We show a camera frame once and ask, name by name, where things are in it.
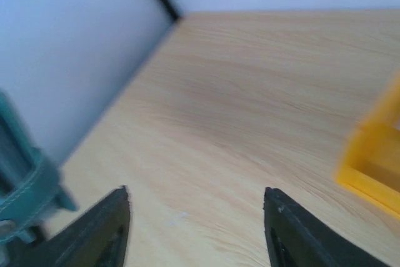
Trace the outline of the teal card holder wallet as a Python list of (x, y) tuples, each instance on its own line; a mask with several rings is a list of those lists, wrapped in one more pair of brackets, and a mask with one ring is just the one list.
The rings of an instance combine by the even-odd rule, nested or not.
[(31, 140), (8, 96), (1, 92), (1, 244), (36, 237), (30, 227), (52, 211), (75, 211), (61, 174)]

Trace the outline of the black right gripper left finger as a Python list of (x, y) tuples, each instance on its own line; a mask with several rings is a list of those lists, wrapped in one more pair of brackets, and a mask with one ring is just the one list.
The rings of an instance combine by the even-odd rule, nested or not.
[(56, 236), (18, 256), (12, 265), (123, 266), (129, 227), (129, 193), (121, 186)]

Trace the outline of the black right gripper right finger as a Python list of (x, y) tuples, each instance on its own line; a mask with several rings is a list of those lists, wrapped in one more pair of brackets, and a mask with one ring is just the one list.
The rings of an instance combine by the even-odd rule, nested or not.
[(271, 266), (386, 266), (277, 188), (265, 190), (264, 227)]

